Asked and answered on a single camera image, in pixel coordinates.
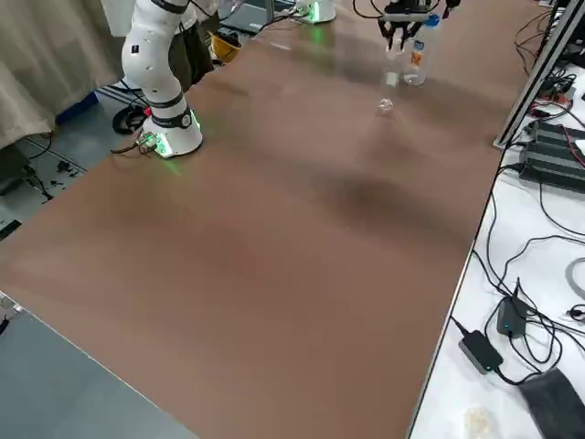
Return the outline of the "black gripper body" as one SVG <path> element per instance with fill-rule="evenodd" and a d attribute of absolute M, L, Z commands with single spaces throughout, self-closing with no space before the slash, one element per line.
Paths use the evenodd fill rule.
<path fill-rule="evenodd" d="M 384 19 L 427 19 L 432 10 L 430 1 L 390 1 L 383 9 Z"/>

